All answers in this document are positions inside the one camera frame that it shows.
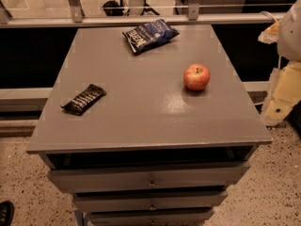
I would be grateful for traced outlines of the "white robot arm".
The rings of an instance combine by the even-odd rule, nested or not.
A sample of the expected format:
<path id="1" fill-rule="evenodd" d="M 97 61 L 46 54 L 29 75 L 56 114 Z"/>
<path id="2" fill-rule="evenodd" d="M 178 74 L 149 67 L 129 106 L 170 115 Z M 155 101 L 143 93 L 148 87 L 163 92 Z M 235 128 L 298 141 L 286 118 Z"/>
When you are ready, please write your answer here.
<path id="1" fill-rule="evenodd" d="M 258 41 L 275 42 L 278 60 L 289 60 L 283 69 L 277 65 L 272 70 L 267 97 L 261 108 L 261 122 L 276 126 L 301 101 L 301 0 L 297 0 L 281 20 L 262 31 Z"/>

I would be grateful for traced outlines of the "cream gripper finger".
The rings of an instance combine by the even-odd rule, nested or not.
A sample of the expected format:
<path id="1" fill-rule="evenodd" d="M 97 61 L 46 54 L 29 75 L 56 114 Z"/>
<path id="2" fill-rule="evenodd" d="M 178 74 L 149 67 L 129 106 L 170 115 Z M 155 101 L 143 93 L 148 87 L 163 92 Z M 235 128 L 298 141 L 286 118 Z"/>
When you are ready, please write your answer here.
<path id="1" fill-rule="evenodd" d="M 261 108 L 261 122 L 266 126 L 278 125 L 300 101 L 301 63 L 290 61 L 283 69 L 274 68 Z"/>
<path id="2" fill-rule="evenodd" d="M 279 25 L 280 21 L 276 21 L 272 25 L 267 27 L 258 36 L 258 41 L 266 44 L 272 44 L 274 42 L 277 42 Z"/>

